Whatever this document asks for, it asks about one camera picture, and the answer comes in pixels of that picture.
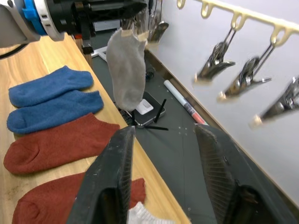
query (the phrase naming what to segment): gray sock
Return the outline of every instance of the gray sock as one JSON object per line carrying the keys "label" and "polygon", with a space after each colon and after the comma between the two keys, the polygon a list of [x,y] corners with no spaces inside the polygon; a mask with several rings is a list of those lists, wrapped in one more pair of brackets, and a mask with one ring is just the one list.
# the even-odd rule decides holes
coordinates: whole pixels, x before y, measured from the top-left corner
{"label": "gray sock", "polygon": [[140,42],[133,34],[122,36],[122,32],[119,29],[110,38],[106,58],[116,105],[133,111],[140,104],[145,88],[146,41]]}
{"label": "gray sock", "polygon": [[174,221],[152,216],[141,202],[129,210],[128,224],[175,224]]}

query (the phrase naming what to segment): gray floor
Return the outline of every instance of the gray floor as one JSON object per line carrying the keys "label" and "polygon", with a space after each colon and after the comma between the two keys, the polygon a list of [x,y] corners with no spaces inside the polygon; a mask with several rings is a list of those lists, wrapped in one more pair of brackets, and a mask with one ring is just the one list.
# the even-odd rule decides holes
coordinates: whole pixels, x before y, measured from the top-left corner
{"label": "gray floor", "polygon": [[[93,47],[106,46],[111,34],[98,33],[92,39]],[[94,58],[93,70],[113,100],[112,81],[106,62],[100,57]],[[191,222],[215,224],[193,132],[194,120],[167,91],[163,82],[164,79],[155,74],[146,83],[145,90],[160,103],[167,99],[166,113],[159,119],[157,126],[167,127],[169,131],[137,129],[137,139]]]}

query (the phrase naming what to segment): black device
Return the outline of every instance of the black device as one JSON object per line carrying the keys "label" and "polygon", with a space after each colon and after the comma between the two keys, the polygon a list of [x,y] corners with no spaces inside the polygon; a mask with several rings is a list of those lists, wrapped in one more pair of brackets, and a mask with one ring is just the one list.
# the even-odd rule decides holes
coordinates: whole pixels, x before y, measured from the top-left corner
{"label": "black device", "polygon": [[148,111],[145,114],[139,113],[137,109],[133,110],[132,112],[127,112],[130,117],[133,117],[134,121],[136,122],[136,127],[144,128],[150,125],[153,122],[157,122],[156,118],[163,116],[165,114],[164,103],[159,104],[159,102],[152,97],[148,92],[143,93],[142,99],[146,100],[149,106],[152,107],[152,110]]}
{"label": "black device", "polygon": [[67,224],[125,224],[135,127],[118,130],[86,171]]}
{"label": "black device", "polygon": [[206,189],[218,224],[295,224],[271,181],[223,131],[196,125]]}
{"label": "black device", "polygon": [[129,19],[147,6],[145,0],[47,0],[47,4],[58,32],[82,37],[84,54],[93,52],[89,40],[95,36],[94,22]]}

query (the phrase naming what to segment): sock toe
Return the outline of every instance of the sock toe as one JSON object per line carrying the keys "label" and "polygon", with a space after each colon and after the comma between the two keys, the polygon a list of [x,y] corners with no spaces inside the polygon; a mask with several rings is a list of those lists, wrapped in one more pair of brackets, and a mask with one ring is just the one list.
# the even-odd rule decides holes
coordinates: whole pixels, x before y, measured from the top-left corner
{"label": "sock toe", "polygon": [[12,132],[17,132],[19,129],[26,127],[26,121],[19,110],[12,111],[7,119],[7,127]]}
{"label": "sock toe", "polygon": [[22,88],[10,88],[8,90],[9,100],[12,105],[19,106],[22,105],[23,96],[26,95],[26,92]]}
{"label": "sock toe", "polygon": [[68,77],[69,84],[74,87],[78,87],[79,89],[90,87],[93,84],[93,77],[88,71],[76,71],[72,69],[68,69],[68,72],[71,75]]}
{"label": "sock toe", "polygon": [[13,143],[4,157],[4,167],[12,174],[31,173],[33,168],[30,163],[38,153],[38,145],[24,147],[21,144]]}
{"label": "sock toe", "polygon": [[38,223],[40,210],[32,202],[19,201],[15,210],[12,224]]}

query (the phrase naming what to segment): wooden tabletop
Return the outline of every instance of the wooden tabletop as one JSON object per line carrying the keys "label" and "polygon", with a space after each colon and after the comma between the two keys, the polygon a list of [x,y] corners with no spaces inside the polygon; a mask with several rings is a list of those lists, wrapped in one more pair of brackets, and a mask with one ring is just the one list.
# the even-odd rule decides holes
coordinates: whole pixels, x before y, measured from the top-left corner
{"label": "wooden tabletop", "polygon": [[[0,54],[8,50],[0,49]],[[39,42],[29,44],[18,54],[0,60],[0,223],[11,223],[18,200],[29,190],[63,176],[84,172],[95,159],[82,159],[33,175],[13,175],[3,166],[6,151],[17,138],[6,126],[9,113],[15,110],[9,101],[8,89],[45,76],[64,65],[92,74],[94,85],[87,91],[99,90],[104,101],[104,108],[95,114],[98,119],[117,123],[121,127],[127,125],[71,37],[66,35],[63,42],[53,42],[49,37],[43,37]],[[154,216],[172,219],[177,223],[189,223],[138,141],[135,141],[134,145],[132,177],[145,179],[145,207]]]}

